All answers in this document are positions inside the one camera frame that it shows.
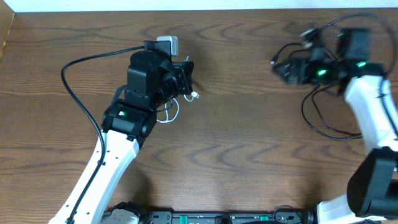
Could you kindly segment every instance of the connector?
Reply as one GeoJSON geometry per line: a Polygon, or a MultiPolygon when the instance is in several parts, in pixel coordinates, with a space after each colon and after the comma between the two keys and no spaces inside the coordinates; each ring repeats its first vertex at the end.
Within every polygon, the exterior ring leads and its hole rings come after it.
{"type": "Polygon", "coordinates": [[[300,34],[304,41],[313,42],[321,38],[321,30],[319,28],[312,28],[300,34]]]}
{"type": "Polygon", "coordinates": [[[279,55],[274,55],[270,64],[274,65],[276,63],[276,61],[278,60],[278,58],[279,58],[279,55]]]}
{"type": "Polygon", "coordinates": [[[192,97],[195,97],[195,98],[200,98],[199,93],[197,93],[197,92],[195,92],[195,91],[192,91],[192,92],[191,92],[191,96],[192,96],[192,97]]]}
{"type": "Polygon", "coordinates": [[[178,56],[178,37],[167,35],[167,36],[160,36],[156,38],[157,41],[170,41],[170,51],[171,56],[176,57],[178,56]]]}
{"type": "Polygon", "coordinates": [[[171,42],[168,40],[163,40],[163,41],[145,40],[144,41],[144,50],[150,50],[153,52],[162,52],[163,54],[166,54],[169,57],[171,57],[171,56],[173,56],[171,49],[172,49],[171,42]]]}

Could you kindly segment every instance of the white cable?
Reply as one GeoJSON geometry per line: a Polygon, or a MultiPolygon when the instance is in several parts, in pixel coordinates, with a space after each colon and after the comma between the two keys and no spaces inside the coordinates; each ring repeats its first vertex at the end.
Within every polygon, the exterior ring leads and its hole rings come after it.
{"type": "Polygon", "coordinates": [[[189,100],[189,99],[187,98],[186,95],[184,95],[184,98],[185,98],[188,102],[192,102],[192,101],[195,99],[195,97],[192,96],[191,100],[189,100]]]}
{"type": "Polygon", "coordinates": [[[177,112],[176,112],[176,114],[174,115],[174,118],[171,119],[171,120],[169,120],[169,113],[168,113],[167,110],[166,110],[166,120],[161,121],[161,120],[157,119],[157,120],[156,120],[157,122],[159,122],[159,123],[161,123],[161,124],[165,124],[165,123],[170,123],[170,122],[174,121],[174,120],[177,118],[178,112],[180,112],[180,105],[179,105],[177,99],[173,98],[173,100],[175,101],[175,104],[177,104],[177,112]]]}

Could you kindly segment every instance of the wooden table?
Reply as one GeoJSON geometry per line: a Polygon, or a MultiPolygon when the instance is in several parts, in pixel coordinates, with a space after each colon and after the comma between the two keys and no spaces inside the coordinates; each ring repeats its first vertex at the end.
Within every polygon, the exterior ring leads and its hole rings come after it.
{"type": "MultiPolygon", "coordinates": [[[[154,128],[110,207],[131,200],[176,211],[255,211],[280,204],[305,208],[344,194],[365,157],[362,140],[333,141],[309,128],[300,104],[311,87],[285,85],[269,62],[301,32],[354,11],[17,14],[0,64],[0,223],[50,220],[93,152],[95,130],[64,89],[60,69],[80,57],[169,34],[180,40],[176,60],[189,55],[195,62],[193,87],[201,98],[180,98],[178,119],[154,128]]],[[[398,10],[376,12],[398,27],[398,10]]],[[[387,34],[368,19],[352,24],[374,27],[373,58],[389,63],[387,34]]],[[[333,43],[336,35],[330,29],[326,38],[333,43]]],[[[115,89],[126,84],[129,56],[67,71],[70,86],[99,123],[115,89]]],[[[395,94],[396,72],[391,80],[395,94]]],[[[326,93],[317,100],[330,126],[358,128],[343,100],[326,93]]],[[[305,111],[322,126],[312,104],[305,111]]]]}

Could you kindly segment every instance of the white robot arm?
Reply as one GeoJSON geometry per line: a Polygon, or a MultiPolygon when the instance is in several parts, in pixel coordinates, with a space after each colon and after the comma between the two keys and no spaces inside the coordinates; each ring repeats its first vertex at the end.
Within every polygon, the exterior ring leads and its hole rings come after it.
{"type": "MultiPolygon", "coordinates": [[[[395,152],[398,151],[397,136],[383,109],[379,94],[382,81],[383,77],[373,75],[355,77],[345,91],[345,100],[358,120],[366,146],[366,154],[371,153],[373,149],[382,149],[386,146],[395,152]]],[[[392,100],[388,80],[384,81],[382,92],[385,94],[384,102],[392,122],[398,123],[398,114],[392,100]]],[[[357,217],[349,207],[346,194],[328,202],[321,202],[317,207],[317,217],[319,224],[357,223],[365,219],[374,221],[385,219],[378,216],[357,217]]]]}
{"type": "MultiPolygon", "coordinates": [[[[127,140],[126,134],[110,130],[108,133],[103,133],[103,137],[106,145],[104,165],[99,169],[83,197],[83,200],[80,202],[74,217],[75,224],[94,224],[101,221],[105,208],[123,172],[137,156],[139,151],[137,141],[127,140]]],[[[55,217],[50,220],[49,224],[65,223],[65,220],[70,216],[73,206],[76,204],[83,188],[86,186],[88,179],[96,168],[97,162],[101,156],[100,154],[101,143],[100,140],[98,140],[94,153],[71,195],[55,217]]],[[[125,218],[131,219],[131,223],[136,223],[133,222],[136,219],[134,216],[125,218]]]]}

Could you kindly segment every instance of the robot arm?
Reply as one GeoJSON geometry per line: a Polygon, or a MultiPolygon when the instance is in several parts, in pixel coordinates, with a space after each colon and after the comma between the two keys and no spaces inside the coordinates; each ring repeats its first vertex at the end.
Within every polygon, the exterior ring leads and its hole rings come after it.
{"type": "MultiPolygon", "coordinates": [[[[346,88],[345,100],[358,120],[368,157],[350,179],[347,194],[318,205],[319,224],[398,216],[398,182],[391,179],[398,166],[398,142],[379,97],[381,81],[383,77],[374,75],[354,77],[346,88]]],[[[393,122],[398,122],[388,80],[384,81],[382,92],[393,122]]]]}
{"type": "MultiPolygon", "coordinates": [[[[108,133],[103,133],[103,137],[106,144],[104,164],[99,169],[83,200],[80,202],[74,217],[76,224],[99,223],[101,221],[102,214],[123,172],[139,151],[138,142],[136,140],[127,140],[125,134],[110,130],[108,133]]],[[[94,153],[79,181],[62,208],[50,220],[50,224],[65,223],[88,179],[96,168],[97,162],[100,159],[100,152],[101,143],[98,140],[94,153]]]]}
{"type": "MultiPolygon", "coordinates": [[[[192,93],[193,62],[173,62],[172,56],[177,55],[178,39],[174,36],[145,41],[144,51],[131,55],[127,85],[118,89],[103,116],[101,127],[106,154],[102,166],[88,184],[101,157],[99,138],[72,194],[49,223],[97,224],[101,221],[123,172],[156,124],[157,108],[178,95],[192,93]],[[123,90],[124,99],[119,99],[123,90]],[[75,205],[76,213],[71,215],[75,205]]],[[[138,221],[134,216],[126,218],[123,223],[135,224],[138,221]]]]}
{"type": "Polygon", "coordinates": [[[286,83],[339,84],[339,93],[358,120],[367,158],[350,178],[347,194],[317,206],[317,222],[349,224],[397,218],[398,181],[392,175],[398,166],[398,115],[386,72],[380,63],[368,62],[367,29],[342,29],[339,57],[327,56],[321,32],[312,29],[302,35],[305,45],[311,46],[308,58],[288,58],[274,65],[274,71],[286,83]]]}
{"type": "MultiPolygon", "coordinates": [[[[375,75],[354,77],[348,83],[344,93],[345,101],[350,105],[358,120],[366,154],[384,146],[398,151],[397,136],[383,109],[380,98],[379,87],[382,81],[383,77],[375,75]]],[[[383,82],[382,92],[385,94],[384,102],[392,121],[398,124],[397,109],[391,96],[389,80],[383,82]]]]}

